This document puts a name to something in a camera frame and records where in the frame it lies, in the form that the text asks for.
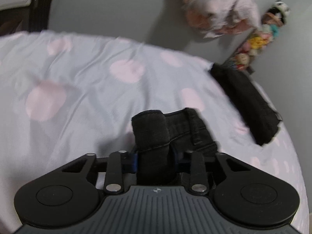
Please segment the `gray ribbed panel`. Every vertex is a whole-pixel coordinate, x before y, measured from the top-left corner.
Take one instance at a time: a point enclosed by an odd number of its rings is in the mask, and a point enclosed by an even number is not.
[[[298,234],[291,226],[275,230],[250,230],[222,218],[205,197],[184,187],[132,186],[109,196],[89,219],[71,227],[45,230],[23,226],[16,234]]]

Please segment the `gray bed sheet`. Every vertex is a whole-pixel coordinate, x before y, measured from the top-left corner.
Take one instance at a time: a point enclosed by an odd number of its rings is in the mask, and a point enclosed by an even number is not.
[[[141,111],[193,107],[220,151],[296,188],[300,207],[292,225],[308,234],[305,184],[284,124],[271,143],[256,145],[207,73],[211,66],[123,38],[49,31],[0,38],[0,233],[21,225],[13,198],[25,183],[87,152],[130,150],[131,117]]]

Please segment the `panda head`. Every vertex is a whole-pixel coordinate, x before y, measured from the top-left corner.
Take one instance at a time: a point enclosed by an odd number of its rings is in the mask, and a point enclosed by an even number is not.
[[[289,16],[290,9],[286,3],[278,0],[273,4],[272,7],[278,8],[283,13],[284,17]]]

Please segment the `black garment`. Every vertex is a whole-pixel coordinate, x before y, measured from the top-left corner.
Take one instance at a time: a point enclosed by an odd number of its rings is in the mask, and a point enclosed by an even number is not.
[[[278,131],[278,113],[268,103],[242,71],[232,70],[216,64],[210,74],[221,85],[250,128],[256,143],[269,143]]]
[[[200,151],[206,157],[217,152],[217,144],[191,108],[168,114],[144,111],[132,118],[132,127],[139,152],[139,184],[165,184],[175,178],[172,148],[177,152]]]

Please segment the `row of plush toys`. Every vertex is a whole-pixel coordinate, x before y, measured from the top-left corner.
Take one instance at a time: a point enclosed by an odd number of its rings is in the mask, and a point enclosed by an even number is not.
[[[278,36],[279,28],[286,24],[289,12],[285,3],[276,1],[262,18],[262,30],[254,31],[225,65],[233,69],[245,69]]]

